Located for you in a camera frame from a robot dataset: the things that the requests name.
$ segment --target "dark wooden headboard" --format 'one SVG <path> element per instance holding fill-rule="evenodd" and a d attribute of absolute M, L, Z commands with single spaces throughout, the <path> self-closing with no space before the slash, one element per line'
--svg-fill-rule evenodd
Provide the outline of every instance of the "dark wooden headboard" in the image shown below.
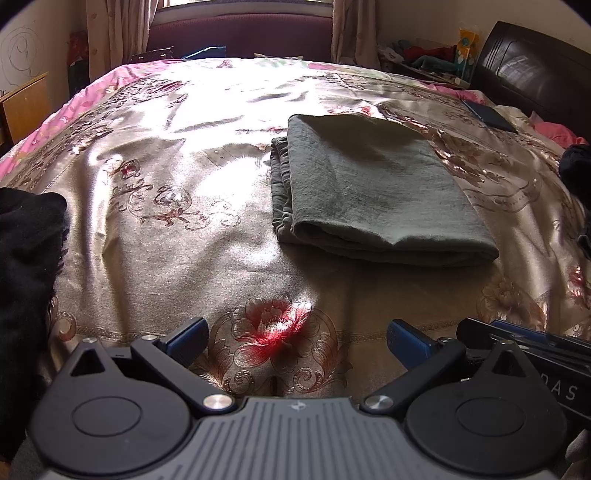
<path fill-rule="evenodd" d="M 511 105 L 563 124 L 591 141 L 591 54 L 543 33 L 497 22 L 471 88 L 497 105 Z"/>

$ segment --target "wooden drawer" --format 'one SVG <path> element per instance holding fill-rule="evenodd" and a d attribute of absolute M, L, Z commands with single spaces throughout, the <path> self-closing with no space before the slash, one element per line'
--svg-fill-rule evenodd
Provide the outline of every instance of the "wooden drawer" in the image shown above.
<path fill-rule="evenodd" d="M 46 77 L 47 73 L 39 75 L 0 98 L 0 145 L 4 142 L 12 145 L 20 142 L 49 116 Z"/>

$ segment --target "satin bedspread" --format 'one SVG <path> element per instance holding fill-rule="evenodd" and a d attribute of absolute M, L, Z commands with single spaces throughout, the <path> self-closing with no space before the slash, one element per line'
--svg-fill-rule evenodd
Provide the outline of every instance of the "satin bedspread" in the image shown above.
<path fill-rule="evenodd" d="M 404 371 L 385 343 L 393 318 L 434 338 L 466 316 L 589 338 L 583 215 L 557 177 L 562 150 L 518 110 L 498 109 L 518 135 L 415 80 L 279 59 L 173 63 L 107 89 L 0 181 L 69 205 L 46 373 L 84 336 L 125 343 L 197 315 L 210 341 L 192 369 L 238 396 L 358 401 Z M 280 245 L 271 139 L 294 113 L 348 112 L 421 132 L 500 258 L 435 269 Z"/>

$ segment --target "folded gray towel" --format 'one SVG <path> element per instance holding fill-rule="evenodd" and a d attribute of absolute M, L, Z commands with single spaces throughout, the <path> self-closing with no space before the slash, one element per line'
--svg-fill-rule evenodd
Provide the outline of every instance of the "folded gray towel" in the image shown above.
<path fill-rule="evenodd" d="M 280 242 L 375 262 L 478 265 L 499 252 L 474 208 L 412 129 L 364 115 L 290 118 L 271 150 Z"/>

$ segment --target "curtain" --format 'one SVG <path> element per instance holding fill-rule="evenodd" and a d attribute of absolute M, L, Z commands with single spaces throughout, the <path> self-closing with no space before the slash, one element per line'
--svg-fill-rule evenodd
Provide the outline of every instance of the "curtain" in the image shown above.
<path fill-rule="evenodd" d="M 86 0 L 91 80 L 145 51 L 157 5 L 158 0 Z"/>
<path fill-rule="evenodd" d="M 334 0 L 332 61 L 379 69 L 376 0 Z"/>

